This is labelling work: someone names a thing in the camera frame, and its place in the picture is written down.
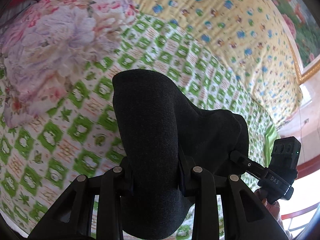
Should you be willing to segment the person's right hand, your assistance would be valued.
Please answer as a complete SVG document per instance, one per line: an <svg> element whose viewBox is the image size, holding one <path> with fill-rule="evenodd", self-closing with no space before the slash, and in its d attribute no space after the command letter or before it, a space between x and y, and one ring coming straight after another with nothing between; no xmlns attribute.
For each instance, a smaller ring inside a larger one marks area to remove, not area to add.
<svg viewBox="0 0 320 240"><path fill-rule="evenodd" d="M255 190L254 194L261 200L264 207L267 208L269 213L274 217L274 219L282 227L282 229L285 231L288 239L292 240L293 239L292 234L288 230L284 229L283 221L281 220L281 216L280 216L280 204L278 202L275 202L274 204L270 204L267 201L267 198L263 197L263 190L262 189Z"/></svg>

